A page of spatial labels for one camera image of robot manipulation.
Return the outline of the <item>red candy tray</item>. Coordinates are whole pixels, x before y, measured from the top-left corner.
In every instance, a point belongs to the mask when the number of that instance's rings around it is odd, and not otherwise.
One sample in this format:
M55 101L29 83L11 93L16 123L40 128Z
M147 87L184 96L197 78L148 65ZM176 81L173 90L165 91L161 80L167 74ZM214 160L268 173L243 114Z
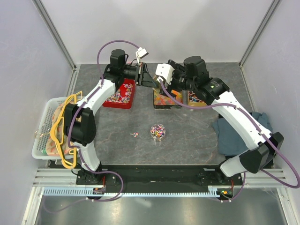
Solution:
M111 95L103 104L103 107L130 109L135 95L135 81L125 79L121 87Z

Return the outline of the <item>clear glass jar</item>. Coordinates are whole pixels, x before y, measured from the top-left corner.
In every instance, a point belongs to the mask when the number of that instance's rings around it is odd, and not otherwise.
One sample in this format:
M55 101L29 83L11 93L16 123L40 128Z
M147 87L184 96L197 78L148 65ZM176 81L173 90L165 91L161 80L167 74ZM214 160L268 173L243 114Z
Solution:
M160 142L166 135L166 128L162 124L154 124L150 128L150 135L154 141Z

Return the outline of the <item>round wooden jar lid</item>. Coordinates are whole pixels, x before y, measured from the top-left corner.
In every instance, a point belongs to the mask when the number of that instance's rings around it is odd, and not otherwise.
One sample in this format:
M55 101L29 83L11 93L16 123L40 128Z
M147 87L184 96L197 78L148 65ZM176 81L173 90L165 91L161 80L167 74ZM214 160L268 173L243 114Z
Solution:
M154 90L160 90L161 89L161 84L160 84L160 77L157 75L153 76L153 83L154 83Z

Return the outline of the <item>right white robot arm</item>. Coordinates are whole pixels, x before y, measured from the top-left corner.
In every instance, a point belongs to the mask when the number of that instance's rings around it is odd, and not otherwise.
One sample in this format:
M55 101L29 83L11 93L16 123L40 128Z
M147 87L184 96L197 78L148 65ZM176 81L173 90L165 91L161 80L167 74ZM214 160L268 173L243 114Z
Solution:
M256 121L221 79L210 77L200 56L186 58L183 65L169 60L168 65L171 66L168 89L194 92L233 127L247 147L245 152L220 164L214 176L217 183L226 184L237 173L257 173L273 160L276 155L273 148L279 149L284 141L282 134L272 133Z

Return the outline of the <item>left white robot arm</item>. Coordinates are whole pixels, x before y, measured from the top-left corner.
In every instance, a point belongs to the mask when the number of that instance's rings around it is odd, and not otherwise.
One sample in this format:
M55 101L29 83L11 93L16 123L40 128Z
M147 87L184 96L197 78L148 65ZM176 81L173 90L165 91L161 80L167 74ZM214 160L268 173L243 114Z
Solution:
M122 49L115 49L110 56L98 84L76 104L67 104L64 111L64 130L70 143L79 153L82 168L87 170L87 180L99 184L103 173L98 170L100 161L96 155L94 138L97 133L95 114L103 103L122 86L125 79L130 79L138 86L157 88L158 85L148 72L147 65L140 59L148 55L140 47L135 53L137 65L127 64L128 55Z

